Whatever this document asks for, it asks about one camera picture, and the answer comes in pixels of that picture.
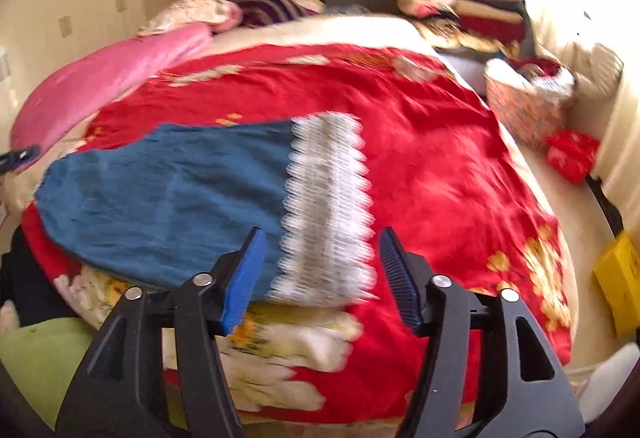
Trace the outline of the cream bed sheet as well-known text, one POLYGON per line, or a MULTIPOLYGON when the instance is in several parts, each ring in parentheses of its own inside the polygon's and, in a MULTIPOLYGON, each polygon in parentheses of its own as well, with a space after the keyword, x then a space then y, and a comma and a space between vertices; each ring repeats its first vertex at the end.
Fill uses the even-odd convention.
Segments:
POLYGON ((364 48, 399 48, 436 56, 416 27, 399 16, 310 16, 262 28, 234 28, 212 38, 206 56, 262 45, 345 44, 364 48))

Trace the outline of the red floral bed blanket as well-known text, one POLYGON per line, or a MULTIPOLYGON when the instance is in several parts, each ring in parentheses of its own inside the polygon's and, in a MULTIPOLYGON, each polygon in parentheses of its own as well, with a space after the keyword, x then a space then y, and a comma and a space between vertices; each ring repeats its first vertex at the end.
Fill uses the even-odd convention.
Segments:
MULTIPOLYGON (((392 226, 401 241, 439 272, 466 288, 496 294, 513 288, 546 333, 562 366, 570 362, 577 328, 577 294, 570 253, 532 172, 507 132, 474 91, 454 76, 434 84, 401 83, 392 56, 408 56, 445 70, 436 56, 397 48, 350 45, 258 46, 196 59, 154 76, 127 98, 104 106, 89 123, 88 149, 115 149, 152 127, 169 123, 229 129, 250 120, 283 120, 321 110, 354 113, 363 120, 364 155, 372 182, 373 229, 392 226), (276 68, 285 56, 329 58, 328 69, 306 64, 276 68), (224 64, 239 73, 198 76, 224 64)), ((254 399, 241 421, 346 425, 399 418, 416 384, 426 344, 411 336, 398 316, 384 279, 377 299, 346 308, 335 329, 358 322, 346 366, 320 372, 305 358, 300 366, 269 370, 291 374, 281 382, 305 382, 323 397, 318 410, 274 406, 286 401, 254 399)))

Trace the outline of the pink quilt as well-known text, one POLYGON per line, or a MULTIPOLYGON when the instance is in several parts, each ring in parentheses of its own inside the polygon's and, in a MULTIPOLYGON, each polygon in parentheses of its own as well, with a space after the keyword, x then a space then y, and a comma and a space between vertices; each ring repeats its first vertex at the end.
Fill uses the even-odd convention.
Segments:
POLYGON ((13 122, 13 150, 46 152, 76 124, 151 76, 202 54, 212 41, 195 23, 165 34, 115 42, 45 78, 26 98, 13 122))

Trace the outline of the white knitted garment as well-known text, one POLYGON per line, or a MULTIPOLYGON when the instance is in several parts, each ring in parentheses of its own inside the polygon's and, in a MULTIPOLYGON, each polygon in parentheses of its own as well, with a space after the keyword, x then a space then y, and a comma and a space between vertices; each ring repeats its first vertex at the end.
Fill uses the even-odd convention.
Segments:
POLYGON ((610 48, 597 42, 583 51, 573 70, 576 92, 581 99, 606 100, 620 86, 624 64, 610 48))

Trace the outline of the floral laundry basket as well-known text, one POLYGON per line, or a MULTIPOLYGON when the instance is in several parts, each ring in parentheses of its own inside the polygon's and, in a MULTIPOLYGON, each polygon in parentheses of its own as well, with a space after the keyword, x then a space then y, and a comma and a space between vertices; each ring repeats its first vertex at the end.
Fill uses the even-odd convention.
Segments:
POLYGON ((544 150, 566 125, 574 75, 553 59, 491 59, 485 64, 486 98, 498 121, 520 143, 544 150))

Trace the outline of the red bag on floor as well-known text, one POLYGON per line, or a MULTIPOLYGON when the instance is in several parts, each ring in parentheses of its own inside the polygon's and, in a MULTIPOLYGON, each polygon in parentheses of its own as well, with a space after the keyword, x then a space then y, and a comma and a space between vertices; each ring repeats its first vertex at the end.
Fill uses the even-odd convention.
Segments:
POLYGON ((548 164, 572 184, 581 184, 593 169, 600 141, 593 136, 564 129, 546 138, 548 164))

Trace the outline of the blue denim lace-trimmed pants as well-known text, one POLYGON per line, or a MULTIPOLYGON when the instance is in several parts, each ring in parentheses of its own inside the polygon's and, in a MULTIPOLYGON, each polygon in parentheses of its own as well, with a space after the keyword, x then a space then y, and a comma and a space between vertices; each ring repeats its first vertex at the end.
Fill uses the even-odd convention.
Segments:
POLYGON ((322 112, 231 127, 163 124, 52 163, 35 193, 49 239, 112 276, 173 288, 266 238, 253 295, 338 307, 370 295, 373 219, 361 125, 322 112))

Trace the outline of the green garment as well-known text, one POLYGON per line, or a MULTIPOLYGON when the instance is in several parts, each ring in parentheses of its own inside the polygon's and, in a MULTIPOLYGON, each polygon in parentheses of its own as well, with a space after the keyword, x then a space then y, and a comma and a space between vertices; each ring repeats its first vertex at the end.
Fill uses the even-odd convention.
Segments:
POLYGON ((1 336, 1 361, 38 416, 55 428, 68 386, 96 330, 79 318, 57 318, 1 336))

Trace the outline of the purple striped pillow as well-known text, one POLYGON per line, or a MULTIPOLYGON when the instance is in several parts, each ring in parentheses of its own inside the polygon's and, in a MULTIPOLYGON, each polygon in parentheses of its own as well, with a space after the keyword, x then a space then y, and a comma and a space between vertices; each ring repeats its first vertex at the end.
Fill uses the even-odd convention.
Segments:
POLYGON ((326 8, 321 0, 238 0, 242 25, 263 28, 274 24, 318 16, 326 8))

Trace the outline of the yellow box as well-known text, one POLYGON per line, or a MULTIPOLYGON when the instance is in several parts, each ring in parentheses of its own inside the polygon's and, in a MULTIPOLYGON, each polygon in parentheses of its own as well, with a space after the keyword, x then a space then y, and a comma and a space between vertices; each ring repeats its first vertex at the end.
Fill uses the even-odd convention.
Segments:
POLYGON ((623 230, 605 249, 593 269, 618 337, 636 332, 640 322, 639 252, 623 230))

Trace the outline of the floral pink pillow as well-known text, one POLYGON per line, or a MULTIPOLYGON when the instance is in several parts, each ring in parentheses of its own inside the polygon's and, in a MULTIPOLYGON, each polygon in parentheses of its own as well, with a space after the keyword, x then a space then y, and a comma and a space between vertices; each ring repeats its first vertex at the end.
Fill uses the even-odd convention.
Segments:
POLYGON ((177 0, 138 29, 139 37, 165 34, 190 24, 204 24, 214 34, 239 26, 241 8, 228 0, 177 0))

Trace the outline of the stack of folded clothes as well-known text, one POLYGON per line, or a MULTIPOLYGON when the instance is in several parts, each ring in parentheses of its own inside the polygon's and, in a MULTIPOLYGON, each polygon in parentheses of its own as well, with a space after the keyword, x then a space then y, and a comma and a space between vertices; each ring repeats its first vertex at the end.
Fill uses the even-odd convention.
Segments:
POLYGON ((396 0, 397 8, 432 47, 502 54, 535 54, 525 0, 396 0))

